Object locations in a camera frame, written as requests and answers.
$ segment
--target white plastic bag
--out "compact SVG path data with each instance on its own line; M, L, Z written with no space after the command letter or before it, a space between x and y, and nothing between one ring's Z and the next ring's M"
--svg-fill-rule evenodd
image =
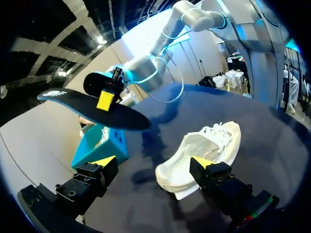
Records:
M213 77L213 81L215 82L217 88L223 87L225 84L225 80L226 80L225 75Z
M228 79L228 85L231 88L237 88L237 87L241 87L242 86L243 75L244 75L243 72L241 72L241 71L234 71L234 70L230 70L230 71L228 71L225 74L225 76Z

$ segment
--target logo on insole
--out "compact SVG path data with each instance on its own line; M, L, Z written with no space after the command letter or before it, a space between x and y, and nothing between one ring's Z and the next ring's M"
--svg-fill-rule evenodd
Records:
M42 96L51 96L51 97L55 97L55 96L61 96L67 94L66 91L49 91L47 93L44 93Z

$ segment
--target white robotic arm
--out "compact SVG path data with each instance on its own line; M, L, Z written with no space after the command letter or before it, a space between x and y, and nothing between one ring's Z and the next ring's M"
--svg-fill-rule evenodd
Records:
M124 65L128 83L137 83L149 93L158 89L163 83L163 75L172 53L165 47L172 43L185 25L194 32L210 28L224 28L226 18L213 11L203 11L188 1L179 1L173 7L172 15L163 28L150 54L135 58Z
M165 47L185 25L194 32L210 30L236 47L245 60L253 98L279 107L289 34L261 0L204 0L202 9L188 1L177 2L150 50L154 57L145 55L124 65L126 82L139 84L147 93L158 89L173 55Z

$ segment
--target ceiling light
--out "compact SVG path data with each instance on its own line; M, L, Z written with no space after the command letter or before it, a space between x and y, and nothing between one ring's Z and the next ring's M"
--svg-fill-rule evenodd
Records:
M64 72L64 71L59 71L59 72L58 72L58 75L59 75L59 76L66 77L66 76L67 76L67 73Z
M107 41L104 40L102 36L98 36L98 37L96 38L96 40L97 40L97 42L98 42L100 45L104 45L104 44L107 43Z

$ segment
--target white cable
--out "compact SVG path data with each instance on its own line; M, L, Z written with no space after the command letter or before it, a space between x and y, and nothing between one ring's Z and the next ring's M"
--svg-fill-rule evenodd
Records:
M182 37L183 35L188 34L188 33L190 33L190 32L192 32L192 30L187 31L187 32L185 32L185 33L182 33L181 35L179 35L179 36L177 36L177 37L170 37L170 36L166 35L163 31L162 31L162 34L165 35L165 36L166 36L167 38L169 38L169 39L175 40L175 39L178 39L178 38Z

